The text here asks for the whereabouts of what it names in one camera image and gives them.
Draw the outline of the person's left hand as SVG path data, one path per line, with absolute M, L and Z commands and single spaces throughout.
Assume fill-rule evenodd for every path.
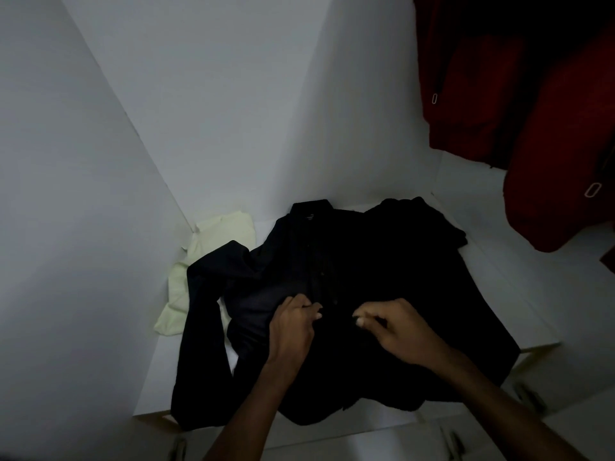
M 283 312 L 276 309 L 269 326 L 268 362 L 297 371 L 308 355 L 314 338 L 314 322 L 322 317 L 322 305 L 308 299 L 308 307 Z

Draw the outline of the person's right hand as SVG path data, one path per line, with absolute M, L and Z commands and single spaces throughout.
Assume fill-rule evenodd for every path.
M 372 333 L 382 348 L 405 363 L 420 365 L 431 371 L 438 371 L 447 364 L 450 347 L 408 301 L 366 302 L 352 316 L 386 319 L 387 330 L 364 330 Z

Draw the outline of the black button shirt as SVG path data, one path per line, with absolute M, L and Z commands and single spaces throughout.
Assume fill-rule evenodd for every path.
M 296 203 L 263 244 L 229 241 L 188 267 L 189 310 L 170 413 L 185 431 L 223 426 L 278 351 L 280 315 L 311 341 L 279 411 L 311 425 L 361 399 L 414 411 L 458 402 L 434 372 L 391 355 L 353 318 L 366 302 L 404 299 L 453 349 L 501 385 L 520 348 L 476 286 L 460 249 L 464 231 L 422 198 L 365 212 L 327 200 Z

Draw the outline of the person's right forearm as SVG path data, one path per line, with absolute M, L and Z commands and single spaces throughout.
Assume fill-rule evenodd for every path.
M 507 461 L 588 461 L 462 353 L 449 347 L 439 349 L 432 366 L 460 395 Z

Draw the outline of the person's left forearm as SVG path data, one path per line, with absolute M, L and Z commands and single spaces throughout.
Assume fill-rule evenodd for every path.
M 284 360 L 268 361 L 202 461 L 260 461 L 275 415 L 297 371 Z

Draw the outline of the pale yellow cloth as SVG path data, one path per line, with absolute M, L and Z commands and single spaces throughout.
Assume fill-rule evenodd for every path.
M 253 219 L 242 211 L 198 222 L 185 256 L 168 273 L 167 302 L 156 321 L 155 332 L 162 336 L 183 333 L 201 283 L 222 276 L 227 258 L 242 257 L 256 247 L 256 241 Z

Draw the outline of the black folded garment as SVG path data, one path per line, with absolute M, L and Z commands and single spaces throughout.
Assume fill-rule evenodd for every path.
M 364 215 L 380 234 L 396 241 L 446 249 L 460 249 L 468 244 L 465 231 L 451 224 L 422 197 L 389 198 Z

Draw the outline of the red hanging garment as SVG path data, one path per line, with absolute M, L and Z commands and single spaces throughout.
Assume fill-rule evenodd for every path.
M 615 232 L 615 0 L 413 0 L 429 145 L 506 171 L 534 249 Z

